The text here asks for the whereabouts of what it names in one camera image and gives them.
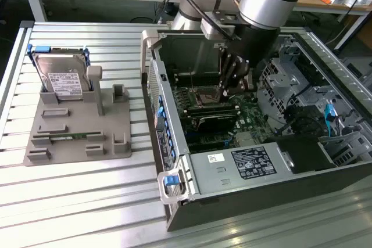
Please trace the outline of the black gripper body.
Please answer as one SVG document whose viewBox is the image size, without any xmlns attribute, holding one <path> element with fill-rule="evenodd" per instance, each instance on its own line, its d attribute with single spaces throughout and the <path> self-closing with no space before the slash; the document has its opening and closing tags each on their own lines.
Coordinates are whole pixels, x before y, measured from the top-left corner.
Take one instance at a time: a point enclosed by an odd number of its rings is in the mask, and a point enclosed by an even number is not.
<svg viewBox="0 0 372 248">
<path fill-rule="evenodd" d="M 280 28 L 264 29 L 250 24 L 236 24 L 225 30 L 225 64 L 235 69 L 255 68 L 271 51 Z"/>
</svg>

